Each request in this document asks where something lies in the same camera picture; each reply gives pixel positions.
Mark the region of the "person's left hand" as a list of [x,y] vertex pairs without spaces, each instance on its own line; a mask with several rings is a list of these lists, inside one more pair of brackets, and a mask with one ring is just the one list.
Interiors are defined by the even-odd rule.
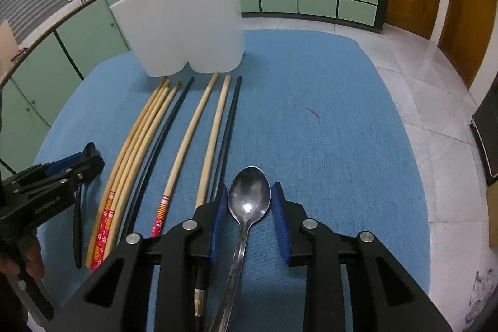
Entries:
[[19,253],[18,259],[13,259],[10,251],[1,252],[1,273],[7,276],[18,276],[20,266],[36,280],[41,280],[45,275],[45,266],[42,259],[41,247],[37,238],[37,230],[31,231],[15,244],[14,253]]

